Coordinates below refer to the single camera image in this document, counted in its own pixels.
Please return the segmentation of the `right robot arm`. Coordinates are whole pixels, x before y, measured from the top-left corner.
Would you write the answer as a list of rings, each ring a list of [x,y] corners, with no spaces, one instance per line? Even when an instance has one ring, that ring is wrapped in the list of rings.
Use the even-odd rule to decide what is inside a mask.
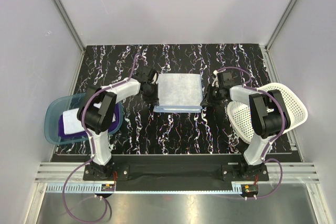
[[[273,142],[290,126],[290,118],[279,90],[264,91],[248,87],[248,81],[234,81],[232,67],[215,70],[214,81],[209,84],[202,107],[214,107],[224,100],[240,102],[250,109],[250,121],[254,131],[247,149],[238,163],[239,176],[250,180],[263,171],[265,157]]]

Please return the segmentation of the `light blue towel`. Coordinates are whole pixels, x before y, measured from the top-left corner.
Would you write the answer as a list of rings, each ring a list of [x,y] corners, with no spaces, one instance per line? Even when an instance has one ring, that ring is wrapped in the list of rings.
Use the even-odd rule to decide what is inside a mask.
[[[200,113],[202,76],[193,73],[162,73],[158,78],[156,113]]]

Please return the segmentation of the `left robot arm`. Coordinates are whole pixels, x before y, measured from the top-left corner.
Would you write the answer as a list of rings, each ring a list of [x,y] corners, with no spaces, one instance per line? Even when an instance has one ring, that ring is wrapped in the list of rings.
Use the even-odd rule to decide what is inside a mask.
[[[109,86],[90,86],[77,112],[88,136],[91,156],[85,164],[103,180],[113,175],[112,154],[109,150],[108,129],[112,124],[116,105],[122,100],[138,94],[148,104],[158,104],[159,73],[144,66],[138,73]]]

